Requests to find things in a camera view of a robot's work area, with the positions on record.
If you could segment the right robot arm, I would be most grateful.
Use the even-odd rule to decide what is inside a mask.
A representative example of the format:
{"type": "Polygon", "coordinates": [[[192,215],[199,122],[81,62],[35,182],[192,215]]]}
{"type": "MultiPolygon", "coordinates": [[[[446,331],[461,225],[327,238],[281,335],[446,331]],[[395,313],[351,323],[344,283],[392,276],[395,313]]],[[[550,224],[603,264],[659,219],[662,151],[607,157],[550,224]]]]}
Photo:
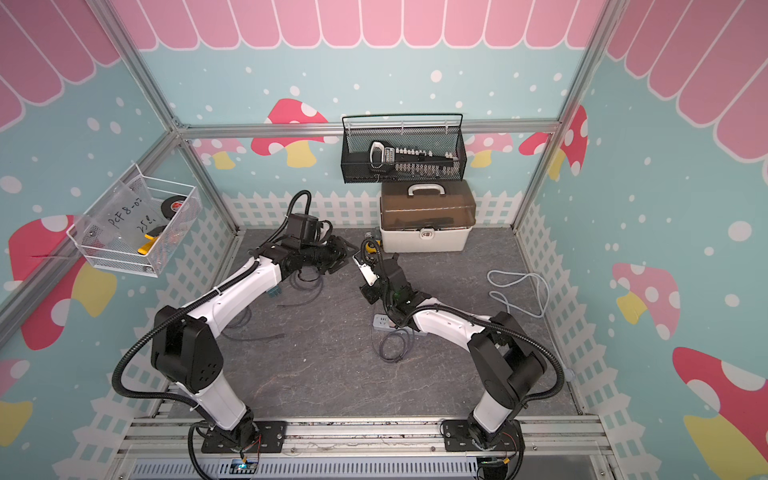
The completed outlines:
{"type": "Polygon", "coordinates": [[[529,403],[550,399],[565,385],[565,372],[554,353],[529,337],[507,312],[475,315],[415,290],[396,257],[373,260],[358,255],[355,263],[366,300],[380,302],[408,348],[417,332],[440,337],[466,350],[484,393],[469,415],[465,436],[489,450],[511,432],[509,422],[529,403]]]}

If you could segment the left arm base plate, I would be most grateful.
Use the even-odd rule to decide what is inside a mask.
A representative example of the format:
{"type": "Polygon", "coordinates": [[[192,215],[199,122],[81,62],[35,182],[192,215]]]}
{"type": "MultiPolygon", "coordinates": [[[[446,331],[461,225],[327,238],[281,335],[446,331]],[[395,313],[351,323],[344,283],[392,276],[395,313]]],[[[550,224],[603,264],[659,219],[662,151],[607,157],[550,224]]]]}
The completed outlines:
{"type": "Polygon", "coordinates": [[[218,426],[209,428],[204,436],[205,454],[281,453],[286,439],[285,421],[245,420],[234,430],[218,426]]]}

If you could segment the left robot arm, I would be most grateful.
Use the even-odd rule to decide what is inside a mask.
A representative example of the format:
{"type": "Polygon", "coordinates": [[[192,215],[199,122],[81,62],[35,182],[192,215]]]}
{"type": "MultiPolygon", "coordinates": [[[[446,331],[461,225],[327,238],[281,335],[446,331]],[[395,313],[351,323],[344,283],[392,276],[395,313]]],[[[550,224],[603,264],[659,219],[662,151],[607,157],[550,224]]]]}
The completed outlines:
{"type": "Polygon", "coordinates": [[[230,322],[259,296],[305,267],[332,274],[357,247],[333,232],[328,221],[308,211],[289,209],[281,225],[223,283],[181,308],[166,306],[117,363],[113,390],[125,398],[181,402],[201,415],[226,447],[245,451],[260,438],[251,409],[227,381],[217,339],[230,322]],[[132,359],[149,346],[151,366],[180,388],[180,393],[138,391],[124,385],[132,359]]]}

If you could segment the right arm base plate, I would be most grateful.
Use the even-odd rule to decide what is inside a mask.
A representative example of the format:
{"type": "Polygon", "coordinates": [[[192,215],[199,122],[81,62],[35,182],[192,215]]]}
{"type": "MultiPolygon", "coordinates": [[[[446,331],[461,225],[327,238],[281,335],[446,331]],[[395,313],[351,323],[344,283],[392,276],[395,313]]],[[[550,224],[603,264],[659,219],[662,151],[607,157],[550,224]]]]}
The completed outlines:
{"type": "Polygon", "coordinates": [[[484,430],[474,420],[443,420],[440,434],[448,452],[517,453],[525,450],[521,425],[505,421],[495,431],[484,430]]]}

